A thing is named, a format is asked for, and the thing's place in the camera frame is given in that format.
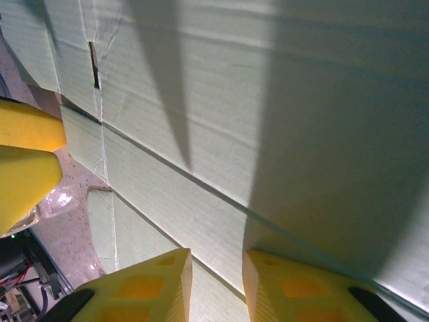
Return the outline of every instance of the yellow foam block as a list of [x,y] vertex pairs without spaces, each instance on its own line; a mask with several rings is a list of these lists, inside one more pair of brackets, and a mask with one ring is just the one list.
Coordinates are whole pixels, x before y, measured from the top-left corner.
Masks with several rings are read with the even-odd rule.
[[252,322],[377,322],[349,292],[368,286],[310,265],[247,250],[243,283]]
[[0,99],[0,144],[53,152],[66,144],[60,119],[31,105]]
[[180,248],[98,278],[72,322],[185,322],[189,320],[192,256]]
[[0,235],[22,219],[61,178],[55,154],[0,146]]

